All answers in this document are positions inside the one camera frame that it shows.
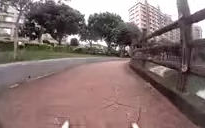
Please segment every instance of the white building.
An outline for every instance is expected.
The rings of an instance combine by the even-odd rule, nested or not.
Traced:
[[[193,39],[201,39],[202,38],[202,28],[198,25],[193,25],[192,34],[193,34]]]
[[[13,38],[15,22],[18,17],[18,11],[11,6],[4,6],[0,9],[0,37]],[[24,22],[24,17],[21,17],[20,23]]]
[[[144,3],[138,2],[129,9],[129,21],[135,23],[139,28],[147,29],[148,33],[173,22],[170,15],[162,13],[159,7],[150,5],[147,0]],[[175,41],[175,32],[177,31],[165,33],[158,38]]]

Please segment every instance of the grass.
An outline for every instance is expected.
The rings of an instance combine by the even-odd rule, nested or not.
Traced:
[[[98,55],[53,52],[53,51],[26,51],[18,52],[16,60],[13,59],[13,52],[0,52],[0,64],[27,60],[44,60],[53,58],[74,58],[74,57],[99,57]]]

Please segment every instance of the tree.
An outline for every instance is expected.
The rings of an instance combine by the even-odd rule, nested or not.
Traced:
[[[15,22],[15,30],[13,34],[14,38],[14,55],[13,58],[17,57],[17,43],[18,43],[18,28],[19,22],[23,14],[28,11],[30,5],[33,3],[32,0],[0,0],[1,6],[12,6],[14,9],[18,11],[18,16]]]
[[[123,55],[126,46],[139,42],[142,36],[141,30],[133,23],[121,22],[118,25],[117,44],[120,47],[120,56]]]
[[[80,40],[81,41],[86,41],[90,44],[90,48],[88,49],[88,52],[92,52],[92,46],[93,46],[93,41],[97,41],[97,36],[94,34],[92,30],[89,29],[89,26],[86,25],[85,23],[81,27],[80,30]]]
[[[110,54],[111,44],[117,40],[117,26],[123,22],[119,15],[105,12],[89,16],[88,29],[94,33],[94,39],[104,39],[107,43],[107,53]]]
[[[37,25],[34,21],[26,19],[24,24],[19,27],[19,37],[29,37],[29,40],[38,39],[41,42],[41,36],[44,30],[41,26]]]
[[[70,46],[79,46],[79,41],[76,38],[72,38],[70,41]]]
[[[45,28],[59,44],[64,36],[78,34],[85,22],[84,15],[79,11],[51,0],[38,4],[37,9],[31,11],[28,16]]]

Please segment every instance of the sidewalk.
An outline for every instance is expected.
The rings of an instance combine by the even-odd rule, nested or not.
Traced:
[[[197,128],[127,61],[80,66],[0,93],[4,128]]]

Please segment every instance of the sky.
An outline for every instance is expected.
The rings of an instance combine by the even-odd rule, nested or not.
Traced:
[[[87,18],[90,14],[95,12],[113,12],[119,14],[124,21],[128,21],[128,9],[134,5],[137,1],[143,2],[144,0],[71,0],[68,4],[85,14]],[[177,6],[176,0],[147,0],[153,6],[160,6],[163,13],[172,16],[173,20],[176,20]],[[188,0],[191,13],[195,13],[205,8],[205,0]],[[205,38],[205,20],[199,22],[197,25],[202,27],[203,38]]]

